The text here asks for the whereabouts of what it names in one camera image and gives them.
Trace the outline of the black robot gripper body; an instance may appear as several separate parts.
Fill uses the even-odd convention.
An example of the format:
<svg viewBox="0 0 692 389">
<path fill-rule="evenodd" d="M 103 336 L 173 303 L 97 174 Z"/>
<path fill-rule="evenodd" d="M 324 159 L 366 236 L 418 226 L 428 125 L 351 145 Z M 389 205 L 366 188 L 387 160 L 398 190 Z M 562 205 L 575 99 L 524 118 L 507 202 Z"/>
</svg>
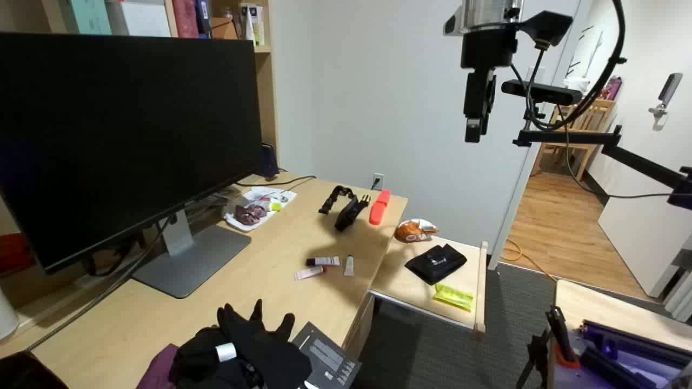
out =
<svg viewBox="0 0 692 389">
<path fill-rule="evenodd" d="M 517 53 L 517 35 L 531 36 L 537 49 L 557 47 L 573 18 L 557 11 L 538 11 L 522 18 L 522 0 L 462 0 L 446 19 L 444 35 L 462 36 L 462 67 L 491 71 L 509 67 Z"/>
</svg>

